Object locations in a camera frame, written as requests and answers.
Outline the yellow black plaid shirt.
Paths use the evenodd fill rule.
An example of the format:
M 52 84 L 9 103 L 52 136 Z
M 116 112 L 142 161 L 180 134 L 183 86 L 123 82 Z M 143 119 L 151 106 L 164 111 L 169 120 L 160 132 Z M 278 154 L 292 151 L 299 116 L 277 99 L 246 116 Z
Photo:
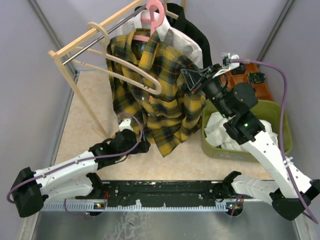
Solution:
M 110 40 L 107 53 L 127 61 L 161 84 L 160 94 L 151 94 L 111 76 L 113 110 L 134 115 L 151 143 L 163 157 L 201 128 L 206 98 L 192 94 L 181 69 L 197 66 L 178 49 L 160 40 L 157 32 L 138 28 Z

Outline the beige wooden hanger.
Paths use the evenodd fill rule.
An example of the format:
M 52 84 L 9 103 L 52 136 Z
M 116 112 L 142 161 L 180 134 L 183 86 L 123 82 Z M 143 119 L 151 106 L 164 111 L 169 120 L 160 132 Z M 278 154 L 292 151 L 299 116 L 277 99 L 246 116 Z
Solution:
M 151 87 L 148 87 L 147 85 L 144 85 L 140 82 L 137 82 L 137 81 L 135 81 L 131 78 L 128 78 L 126 76 L 123 76 L 121 74 L 106 70 L 104 68 L 101 68 L 101 67 L 89 64 L 89 63 L 81 62 L 76 59 L 72 60 L 73 63 L 75 63 L 76 65 L 79 65 L 79 66 L 84 66 L 84 67 L 87 67 L 90 69 L 105 72 L 109 76 L 118 78 L 119 80 L 125 81 L 131 85 L 134 85 L 134 86 L 136 86 L 144 91 L 147 91 L 151 94 L 154 94 L 154 95 L 159 95 L 162 92 L 162 86 L 161 86 L 160 82 L 157 79 L 155 79 L 153 76 L 151 76 L 150 74 L 141 70 L 137 66 L 129 63 L 128 61 L 107 53 L 106 49 L 110 43 L 111 38 L 110 38 L 109 34 L 107 33 L 107 31 L 105 30 L 105 28 L 103 28 L 101 24 L 91 21 L 87 24 L 86 27 L 88 30 L 91 30 L 91 29 L 98 30 L 98 32 L 101 33 L 101 36 L 106 39 L 103 40 L 102 43 L 100 43 L 100 46 L 102 47 L 103 52 L 91 49 L 90 47 L 89 47 L 89 49 L 87 49 L 85 51 L 88 51 L 89 53 L 92 53 L 94 55 L 102 56 L 103 58 L 105 58 L 107 60 L 111 60 L 112 62 L 120 64 L 122 67 L 127 67 L 129 70 L 132 70 L 134 73 L 137 73 L 140 76 L 144 77 L 146 80 L 150 81 L 155 86 L 155 89 L 152 89 Z

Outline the pink plastic hanger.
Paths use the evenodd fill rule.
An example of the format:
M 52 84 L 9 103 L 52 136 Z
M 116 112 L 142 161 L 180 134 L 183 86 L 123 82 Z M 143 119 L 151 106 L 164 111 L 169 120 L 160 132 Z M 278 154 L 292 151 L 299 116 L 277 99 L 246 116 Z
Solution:
M 152 22 L 152 23 L 147 23 L 149 25 L 149 36 L 144 36 L 144 35 L 138 35 L 134 34 L 133 40 L 134 41 L 141 41 L 141 42 L 148 42 L 150 37 L 153 35 L 153 33 L 156 32 L 157 28 L 160 27 L 165 19 L 165 11 L 163 4 L 161 3 L 160 0 L 149 0 L 148 3 L 146 4 L 146 7 L 142 9 L 143 10 L 149 10 L 151 12 L 158 11 L 160 16 L 157 22 Z

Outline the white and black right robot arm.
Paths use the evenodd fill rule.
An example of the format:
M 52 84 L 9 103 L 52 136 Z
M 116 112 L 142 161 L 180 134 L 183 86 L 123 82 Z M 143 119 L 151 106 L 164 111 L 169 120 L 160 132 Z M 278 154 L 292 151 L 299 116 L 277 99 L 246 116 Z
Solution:
M 283 147 L 275 144 L 263 123 L 252 113 L 258 104 L 249 83 L 232 89 L 222 85 L 220 76 L 228 72 L 216 64 L 206 69 L 181 69 L 191 93 L 203 92 L 218 112 L 227 119 L 223 124 L 228 136 L 248 151 L 272 176 L 267 182 L 233 171 L 223 180 L 229 198 L 246 195 L 259 199 L 288 221 L 310 213 L 309 205 L 320 194 L 320 181 L 310 179 L 296 168 Z

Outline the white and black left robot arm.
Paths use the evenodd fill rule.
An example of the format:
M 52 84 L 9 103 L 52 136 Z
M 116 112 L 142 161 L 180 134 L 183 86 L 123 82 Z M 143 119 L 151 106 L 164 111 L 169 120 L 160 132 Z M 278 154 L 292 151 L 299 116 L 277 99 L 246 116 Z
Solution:
M 35 171 L 30 167 L 20 170 L 9 196 L 21 218 L 34 215 L 52 202 L 97 199 L 103 195 L 104 185 L 95 172 L 121 162 L 123 157 L 147 153 L 150 146 L 143 132 L 136 137 L 132 130 L 124 129 L 66 162 Z

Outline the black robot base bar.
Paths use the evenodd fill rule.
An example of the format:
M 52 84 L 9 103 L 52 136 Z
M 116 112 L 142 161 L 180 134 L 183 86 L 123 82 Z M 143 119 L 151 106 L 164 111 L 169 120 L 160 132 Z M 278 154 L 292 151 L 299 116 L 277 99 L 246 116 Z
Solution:
M 139 201 L 143 208 L 182 209 L 215 207 L 223 200 L 236 197 L 229 183 L 211 180 L 138 181 L 110 180 L 94 187 L 85 196 L 101 200 L 108 208 L 130 207 Z

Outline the white collared shirt on rack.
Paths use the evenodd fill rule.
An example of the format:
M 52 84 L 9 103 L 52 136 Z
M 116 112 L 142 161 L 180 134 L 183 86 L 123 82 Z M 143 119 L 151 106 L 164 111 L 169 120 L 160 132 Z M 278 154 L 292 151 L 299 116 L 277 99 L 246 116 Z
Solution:
M 151 25 L 142 19 L 150 19 L 150 12 L 147 9 L 122 24 L 117 29 L 117 34 L 127 35 L 135 29 L 150 29 Z M 186 34 L 171 27 L 166 17 L 156 31 L 162 42 L 182 52 L 198 68 L 203 68 L 203 52 L 200 46 Z

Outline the beige hanger under black garment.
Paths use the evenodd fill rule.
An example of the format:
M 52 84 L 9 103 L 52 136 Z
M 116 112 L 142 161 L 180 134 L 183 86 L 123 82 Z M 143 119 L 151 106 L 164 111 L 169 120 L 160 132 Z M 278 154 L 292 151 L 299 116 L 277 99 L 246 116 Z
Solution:
M 174 20 L 177 20 L 179 18 L 179 16 L 177 14 L 169 11 L 168 6 L 167 6 L 167 1 L 163 0 L 162 5 L 163 5 L 164 13 L 165 13 L 166 16 L 168 16 L 168 17 L 170 17 L 170 18 L 172 18 Z

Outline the pink hanger on rack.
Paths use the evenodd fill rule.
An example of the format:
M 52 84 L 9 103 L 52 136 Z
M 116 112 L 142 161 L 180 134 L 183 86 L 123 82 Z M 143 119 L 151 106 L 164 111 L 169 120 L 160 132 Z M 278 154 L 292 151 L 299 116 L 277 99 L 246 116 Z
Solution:
M 149 11 L 147 9 L 141 12 L 141 22 L 144 24 L 150 24 L 157 22 L 160 18 L 160 13 L 158 11 Z

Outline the dark rolled sock top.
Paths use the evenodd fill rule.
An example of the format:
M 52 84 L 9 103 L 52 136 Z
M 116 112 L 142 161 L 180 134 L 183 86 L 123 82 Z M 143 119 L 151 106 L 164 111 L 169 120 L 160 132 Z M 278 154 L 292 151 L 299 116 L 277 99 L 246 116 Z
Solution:
M 246 70 L 247 70 L 246 65 L 243 63 L 240 63 L 239 67 L 237 67 L 231 71 L 231 74 L 232 75 L 243 75 L 243 74 L 245 74 Z

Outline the black garment on rack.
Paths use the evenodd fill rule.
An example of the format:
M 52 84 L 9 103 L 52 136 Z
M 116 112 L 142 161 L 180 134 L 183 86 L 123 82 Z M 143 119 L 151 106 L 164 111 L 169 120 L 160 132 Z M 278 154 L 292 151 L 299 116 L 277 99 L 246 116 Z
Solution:
M 168 3 L 170 12 L 178 15 L 178 19 L 166 17 L 171 27 L 186 34 L 194 40 L 202 50 L 203 69 L 212 65 L 210 44 L 207 37 L 190 21 L 186 19 L 184 8 L 176 3 Z

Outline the orange compartment tray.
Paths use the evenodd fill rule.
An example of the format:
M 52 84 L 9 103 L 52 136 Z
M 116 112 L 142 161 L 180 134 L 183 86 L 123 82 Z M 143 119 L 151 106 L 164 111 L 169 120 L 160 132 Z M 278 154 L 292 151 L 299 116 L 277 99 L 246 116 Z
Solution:
M 240 83 L 248 83 L 251 84 L 248 80 L 247 75 L 249 73 L 256 73 L 260 72 L 257 65 L 253 63 L 245 63 L 246 66 L 246 71 L 245 74 L 238 74 L 238 75 L 232 75 L 231 71 L 226 73 L 227 80 L 228 80 L 228 85 L 227 88 L 230 90 L 233 88 L 235 85 L 240 84 Z M 272 94 L 270 93 L 270 90 L 267 86 L 267 84 L 264 83 L 259 83 L 259 84 L 251 84 L 251 86 L 254 89 L 255 96 L 259 100 L 268 100 L 268 101 L 273 101 Z

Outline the green patterned rolled sock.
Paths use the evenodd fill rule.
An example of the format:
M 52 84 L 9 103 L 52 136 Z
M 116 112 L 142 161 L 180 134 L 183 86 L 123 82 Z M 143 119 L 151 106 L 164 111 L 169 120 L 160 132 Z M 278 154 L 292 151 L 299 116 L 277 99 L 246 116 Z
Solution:
M 251 84 L 262 84 L 266 80 L 266 75 L 261 72 L 250 72 L 247 78 Z

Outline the green plastic laundry basket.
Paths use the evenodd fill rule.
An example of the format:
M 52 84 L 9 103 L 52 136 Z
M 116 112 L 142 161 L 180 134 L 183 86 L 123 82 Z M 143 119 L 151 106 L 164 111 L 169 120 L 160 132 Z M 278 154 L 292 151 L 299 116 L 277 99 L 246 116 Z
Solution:
M 220 147 L 213 147 L 206 141 L 205 127 L 210 119 L 212 113 L 217 112 L 216 107 L 207 100 L 205 107 L 202 110 L 202 126 L 201 126 L 201 149 L 205 155 L 214 159 L 224 160 L 240 160 L 246 162 L 256 162 L 257 160 L 248 152 L 228 150 Z M 266 120 L 271 123 L 274 133 L 280 132 L 280 116 L 281 106 L 273 101 L 259 100 L 258 104 L 251 109 L 252 113 L 260 120 Z M 284 115 L 282 137 L 285 154 L 288 155 L 293 148 L 293 140 L 291 135 L 291 128 L 287 116 Z

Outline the wooden clothes rack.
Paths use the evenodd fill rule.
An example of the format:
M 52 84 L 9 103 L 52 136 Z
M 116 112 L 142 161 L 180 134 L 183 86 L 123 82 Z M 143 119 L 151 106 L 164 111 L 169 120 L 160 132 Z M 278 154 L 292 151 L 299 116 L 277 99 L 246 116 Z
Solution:
M 119 26 L 123 25 L 133 16 L 140 13 L 142 9 L 146 7 L 147 4 L 142 5 L 142 3 L 144 3 L 143 0 L 134 0 L 130 4 L 120 9 L 119 11 L 117 11 L 112 16 L 108 17 L 99 24 L 101 24 L 102 27 L 105 28 L 106 32 L 110 36 L 110 33 L 115 31 Z M 94 46 L 95 44 L 102 43 L 105 39 L 106 38 L 103 37 L 102 34 L 98 32 L 98 30 L 88 29 L 87 32 L 85 32 L 84 34 L 82 34 L 66 46 L 62 47 L 58 51 L 54 52 L 51 50 L 48 52 L 48 54 L 54 61 L 59 71 L 62 73 L 63 77 L 65 78 L 71 89 L 79 97 L 83 106 L 95 122 L 96 127 L 94 127 L 93 129 L 102 137 L 107 137 L 108 135 L 104 127 L 98 120 L 97 116 L 93 112 L 92 108 L 90 107 L 89 103 L 86 101 L 84 95 L 81 93 L 73 77 L 68 72 L 66 65 L 71 63 L 72 60 L 75 60 L 84 52 L 86 52 L 87 49 L 92 49 L 92 46 Z

